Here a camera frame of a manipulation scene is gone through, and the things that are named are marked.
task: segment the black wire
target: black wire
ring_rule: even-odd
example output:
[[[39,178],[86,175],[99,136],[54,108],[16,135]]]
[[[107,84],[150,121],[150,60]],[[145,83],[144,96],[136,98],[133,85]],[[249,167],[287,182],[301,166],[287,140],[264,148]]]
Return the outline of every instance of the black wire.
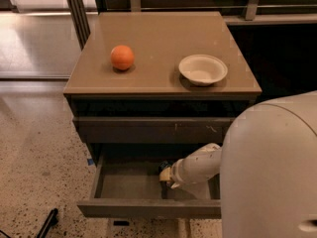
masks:
[[[5,232],[3,232],[2,230],[0,230],[0,233],[3,234],[5,237],[7,238],[11,238],[9,235],[7,235]]]

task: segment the floor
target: floor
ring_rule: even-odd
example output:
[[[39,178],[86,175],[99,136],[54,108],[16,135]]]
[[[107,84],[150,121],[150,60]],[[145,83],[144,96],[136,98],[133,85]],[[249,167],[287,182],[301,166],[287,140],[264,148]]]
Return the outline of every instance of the floor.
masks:
[[[93,18],[89,16],[90,27]],[[70,16],[0,15],[0,75],[70,75],[80,55]],[[47,215],[59,223],[47,237],[214,237],[221,220],[85,218],[76,202],[88,198],[95,166],[72,125],[65,82],[0,82],[0,230],[35,237]]]

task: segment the drawer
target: drawer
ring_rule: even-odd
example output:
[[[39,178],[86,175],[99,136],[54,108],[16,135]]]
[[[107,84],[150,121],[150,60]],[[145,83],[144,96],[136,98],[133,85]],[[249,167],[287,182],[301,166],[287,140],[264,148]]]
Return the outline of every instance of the drawer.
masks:
[[[162,159],[124,156],[99,158],[90,198],[77,203],[86,217],[107,218],[220,218],[219,180],[196,187],[163,189],[159,182]]]
[[[75,117],[84,143],[222,143],[234,118],[219,117]]]

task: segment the white bowl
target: white bowl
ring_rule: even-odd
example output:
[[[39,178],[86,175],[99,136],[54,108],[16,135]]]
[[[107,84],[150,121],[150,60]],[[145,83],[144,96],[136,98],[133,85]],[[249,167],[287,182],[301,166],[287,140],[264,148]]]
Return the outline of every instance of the white bowl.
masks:
[[[222,80],[228,73],[226,65],[217,58],[207,55],[193,55],[179,63],[180,73],[199,86],[210,85]]]

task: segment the orange ball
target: orange ball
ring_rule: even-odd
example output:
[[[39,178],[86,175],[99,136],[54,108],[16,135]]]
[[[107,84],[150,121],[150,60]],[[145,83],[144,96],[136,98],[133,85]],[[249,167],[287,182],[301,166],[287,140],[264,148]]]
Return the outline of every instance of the orange ball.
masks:
[[[135,61],[135,56],[130,47],[119,45],[111,51],[111,63],[120,70],[126,70]]]

